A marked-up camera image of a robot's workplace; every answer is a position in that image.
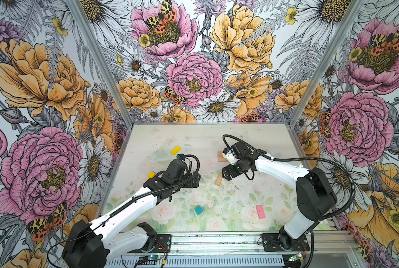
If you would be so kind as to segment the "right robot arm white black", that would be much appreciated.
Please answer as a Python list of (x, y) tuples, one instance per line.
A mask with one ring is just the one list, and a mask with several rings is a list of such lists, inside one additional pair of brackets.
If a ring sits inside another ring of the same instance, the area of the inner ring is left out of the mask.
[(279, 245), (291, 250), (312, 231), (325, 214), (337, 203), (330, 182), (319, 168), (294, 166), (296, 159), (278, 159), (261, 149), (254, 149), (243, 141), (223, 149), (222, 156), (230, 163), (222, 169), (228, 181), (248, 172), (271, 175), (295, 190), (298, 211), (279, 231)]

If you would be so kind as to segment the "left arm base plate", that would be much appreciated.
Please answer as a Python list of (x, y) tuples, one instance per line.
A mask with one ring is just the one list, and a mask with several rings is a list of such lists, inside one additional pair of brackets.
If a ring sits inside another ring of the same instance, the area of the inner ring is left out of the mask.
[(146, 240), (146, 243), (141, 248), (141, 251), (147, 253), (169, 253), (171, 244), (171, 234), (156, 234)]

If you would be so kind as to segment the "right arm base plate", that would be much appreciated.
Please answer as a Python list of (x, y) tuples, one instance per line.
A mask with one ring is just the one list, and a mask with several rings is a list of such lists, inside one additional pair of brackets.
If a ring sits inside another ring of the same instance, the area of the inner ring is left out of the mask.
[(309, 251), (310, 245), (305, 234), (298, 239), (293, 239), (289, 235), (280, 233), (263, 233), (261, 243), (265, 252), (272, 251)]

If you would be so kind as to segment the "natural wood block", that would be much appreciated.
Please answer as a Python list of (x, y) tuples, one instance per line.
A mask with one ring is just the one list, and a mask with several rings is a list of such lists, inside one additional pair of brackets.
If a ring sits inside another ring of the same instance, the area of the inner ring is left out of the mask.
[(215, 185), (216, 185), (216, 186), (220, 186), (221, 183), (222, 183), (222, 180), (223, 180), (222, 173), (219, 173), (218, 176), (217, 176), (217, 179), (216, 179), (216, 181), (215, 181)]
[(228, 162), (226, 155), (221, 151), (217, 152), (217, 161), (219, 163)]

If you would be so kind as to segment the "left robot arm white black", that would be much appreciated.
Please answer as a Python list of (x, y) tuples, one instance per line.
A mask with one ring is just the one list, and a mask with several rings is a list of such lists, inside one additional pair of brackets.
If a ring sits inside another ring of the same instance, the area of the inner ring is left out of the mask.
[(87, 223), (81, 220), (72, 227), (62, 251), (62, 259), (70, 268), (103, 268), (108, 261), (125, 253), (150, 251), (157, 233), (147, 223), (139, 223), (130, 231), (125, 228), (141, 214), (160, 202), (171, 200), (183, 188), (197, 188), (200, 161), (195, 155), (177, 155), (167, 169), (149, 178), (127, 201), (111, 212)]

